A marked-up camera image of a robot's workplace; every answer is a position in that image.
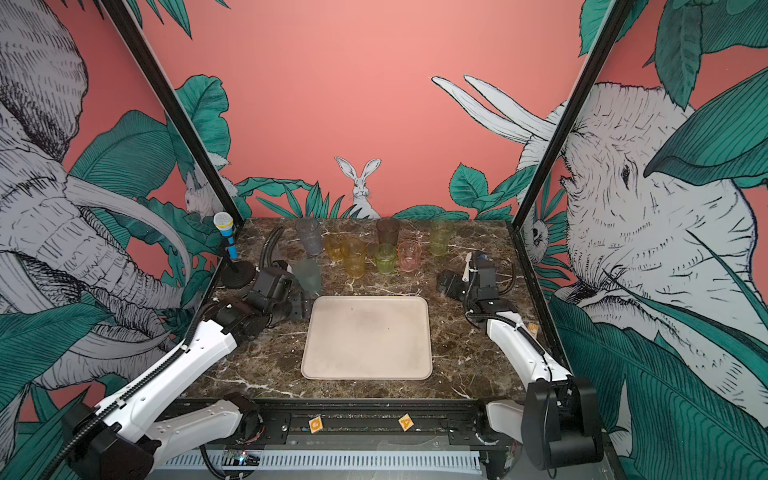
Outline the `amber plastic glass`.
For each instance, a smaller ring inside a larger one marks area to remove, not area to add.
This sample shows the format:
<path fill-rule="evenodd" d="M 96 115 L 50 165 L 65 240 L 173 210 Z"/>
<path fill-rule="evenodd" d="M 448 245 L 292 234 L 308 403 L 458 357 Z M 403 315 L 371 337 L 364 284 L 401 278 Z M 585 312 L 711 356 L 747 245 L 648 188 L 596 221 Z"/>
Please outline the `amber plastic glass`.
<path fill-rule="evenodd" d="M 339 263 L 343 261 L 344 242 L 344 236 L 339 233 L 328 233 L 323 237 L 324 250 L 331 262 Z"/>

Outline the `beige square tray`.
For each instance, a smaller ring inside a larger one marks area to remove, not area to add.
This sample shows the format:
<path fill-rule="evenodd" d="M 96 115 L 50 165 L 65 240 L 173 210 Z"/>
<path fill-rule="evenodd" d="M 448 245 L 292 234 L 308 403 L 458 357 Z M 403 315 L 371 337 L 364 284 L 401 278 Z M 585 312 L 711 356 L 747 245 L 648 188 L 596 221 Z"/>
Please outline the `beige square tray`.
<path fill-rule="evenodd" d="M 418 296 L 322 296 L 301 363 L 310 380 L 421 381 L 433 371 L 427 301 Z"/>

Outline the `blue grey plastic glass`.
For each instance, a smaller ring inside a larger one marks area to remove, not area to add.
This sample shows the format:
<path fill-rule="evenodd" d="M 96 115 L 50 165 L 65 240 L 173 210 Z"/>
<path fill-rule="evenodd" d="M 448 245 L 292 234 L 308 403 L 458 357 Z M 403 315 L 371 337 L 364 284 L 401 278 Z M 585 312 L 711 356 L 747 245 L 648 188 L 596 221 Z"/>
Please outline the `blue grey plastic glass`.
<path fill-rule="evenodd" d="M 323 252 L 324 244 L 320 223 L 316 218 L 303 217 L 297 219 L 295 229 L 302 246 L 310 257 L 316 257 Z"/>

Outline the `clear plastic glass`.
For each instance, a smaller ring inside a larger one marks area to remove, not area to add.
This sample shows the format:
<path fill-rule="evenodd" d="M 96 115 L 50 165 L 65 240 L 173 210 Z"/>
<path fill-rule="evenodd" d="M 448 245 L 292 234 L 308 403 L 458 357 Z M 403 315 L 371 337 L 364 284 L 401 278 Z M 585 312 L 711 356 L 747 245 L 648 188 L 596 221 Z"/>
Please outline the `clear plastic glass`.
<path fill-rule="evenodd" d="M 289 273 L 293 272 L 292 267 L 285 260 L 273 260 L 272 261 L 272 266 L 276 267 L 276 268 L 280 268 L 282 270 L 285 270 L 285 271 L 287 271 Z"/>

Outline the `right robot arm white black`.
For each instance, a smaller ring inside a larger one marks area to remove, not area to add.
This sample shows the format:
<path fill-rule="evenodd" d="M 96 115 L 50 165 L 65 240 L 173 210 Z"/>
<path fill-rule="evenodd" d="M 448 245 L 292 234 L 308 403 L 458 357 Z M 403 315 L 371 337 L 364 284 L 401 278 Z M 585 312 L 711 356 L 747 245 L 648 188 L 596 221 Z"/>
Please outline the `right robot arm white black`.
<path fill-rule="evenodd" d="M 468 253 L 461 274 L 440 272 L 437 291 L 462 304 L 465 319 L 485 331 L 525 383 L 523 404 L 508 400 L 486 404 L 490 428 L 521 443 L 539 470 L 602 461 L 595 387 L 560 364 L 536 340 L 522 315 L 502 297 L 495 264 L 487 254 Z"/>

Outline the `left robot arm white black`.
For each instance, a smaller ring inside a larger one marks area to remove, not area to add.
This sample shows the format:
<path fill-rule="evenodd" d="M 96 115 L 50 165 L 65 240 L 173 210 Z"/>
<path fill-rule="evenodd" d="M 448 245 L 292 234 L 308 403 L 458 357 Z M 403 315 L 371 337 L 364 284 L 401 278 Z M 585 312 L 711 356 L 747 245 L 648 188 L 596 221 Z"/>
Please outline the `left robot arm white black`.
<path fill-rule="evenodd" d="M 307 314 L 291 267 L 257 271 L 243 296 L 200 307 L 180 343 L 135 380 L 94 407 L 78 404 L 62 420 L 63 446 L 43 470 L 65 463 L 81 479 L 143 479 L 158 465 L 218 439 L 248 445 L 263 436 L 259 406 L 239 393 L 175 418 L 162 413 L 192 383 L 265 329 Z"/>

